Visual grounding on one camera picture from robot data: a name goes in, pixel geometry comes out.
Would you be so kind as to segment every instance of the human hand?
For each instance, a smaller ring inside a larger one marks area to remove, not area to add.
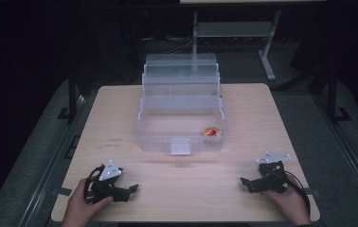
[[[297,185],[294,177],[288,175],[288,179]],[[277,204],[280,211],[294,226],[312,224],[305,201],[291,186],[288,185],[285,192],[281,194],[274,190],[265,191],[263,194]]]
[[[96,212],[113,201],[112,197],[107,197],[95,204],[87,204],[84,199],[85,181],[86,179],[80,180],[75,192],[69,198],[62,221],[62,227],[85,226]]]

